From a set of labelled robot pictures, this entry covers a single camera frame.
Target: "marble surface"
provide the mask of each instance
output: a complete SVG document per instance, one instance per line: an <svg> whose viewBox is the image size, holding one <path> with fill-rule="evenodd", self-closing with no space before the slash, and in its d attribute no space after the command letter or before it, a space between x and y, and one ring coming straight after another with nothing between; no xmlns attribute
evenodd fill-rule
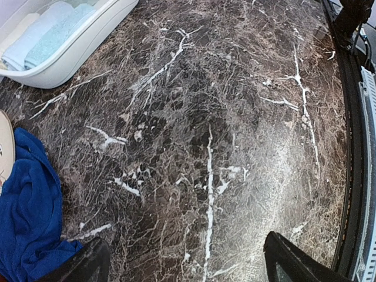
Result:
<svg viewBox="0 0 376 282"><path fill-rule="evenodd" d="M46 146L64 237L109 242L110 281L267 281L269 231L334 254L333 50L315 1L142 1L68 83L5 79L0 106Z"/></svg>

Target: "dark blue fabric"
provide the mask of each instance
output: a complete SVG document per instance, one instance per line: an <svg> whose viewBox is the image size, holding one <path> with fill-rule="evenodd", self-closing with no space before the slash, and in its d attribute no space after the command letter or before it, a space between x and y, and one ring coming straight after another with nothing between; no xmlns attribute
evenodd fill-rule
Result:
<svg viewBox="0 0 376 282"><path fill-rule="evenodd" d="M16 162L0 196L0 273L8 281L34 281L82 248L60 241L62 192L43 144L15 131Z"/></svg>

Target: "blue towel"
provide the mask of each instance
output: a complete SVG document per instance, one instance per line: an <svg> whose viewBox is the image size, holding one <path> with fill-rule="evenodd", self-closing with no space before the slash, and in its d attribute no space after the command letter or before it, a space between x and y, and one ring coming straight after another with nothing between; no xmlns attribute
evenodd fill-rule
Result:
<svg viewBox="0 0 376 282"><path fill-rule="evenodd" d="M96 9L88 4L78 5L67 18L44 34L30 50L25 59L25 69L35 68L50 58L95 11Z"/></svg>
<svg viewBox="0 0 376 282"><path fill-rule="evenodd" d="M25 58L30 50L39 42L44 34L58 22L65 19L73 12L73 7L65 2L51 5L23 35L14 42L2 55L4 65L10 71L24 71Z"/></svg>
<svg viewBox="0 0 376 282"><path fill-rule="evenodd" d="M60 241L62 192L41 141L15 131L16 162L0 196L0 274L34 281L58 268L82 245Z"/></svg>

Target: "light blue towel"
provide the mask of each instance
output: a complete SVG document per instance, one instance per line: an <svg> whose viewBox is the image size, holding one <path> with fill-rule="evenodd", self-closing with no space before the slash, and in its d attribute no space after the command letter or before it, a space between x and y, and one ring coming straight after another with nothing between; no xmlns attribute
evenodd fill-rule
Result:
<svg viewBox="0 0 376 282"><path fill-rule="evenodd" d="M25 59L25 68L35 68L50 58L95 11L96 9L88 4L77 6L67 18L44 34L41 40L31 49Z"/></svg>
<svg viewBox="0 0 376 282"><path fill-rule="evenodd" d="M10 71L24 71L25 58L30 50L56 23L73 12L73 7L65 2L57 2L44 12L23 35L2 55L4 65Z"/></svg>

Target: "white plastic container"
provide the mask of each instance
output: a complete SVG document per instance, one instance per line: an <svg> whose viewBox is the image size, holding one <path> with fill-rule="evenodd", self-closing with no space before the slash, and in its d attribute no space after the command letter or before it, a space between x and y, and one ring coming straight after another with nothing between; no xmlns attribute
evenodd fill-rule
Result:
<svg viewBox="0 0 376 282"><path fill-rule="evenodd" d="M6 4L2 2L16 0L0 0L0 9ZM0 41L4 40L29 13L42 13L55 1L49 0L17 0L20 3L9 9L11 15L1 15L5 21L0 27ZM39 66L23 72L0 69L0 77L6 76L24 85L36 88L51 89L60 86L70 79L95 49L118 26L119 23L137 5L138 0L67 0L66 2L89 3L98 2L98 9L47 61Z"/></svg>

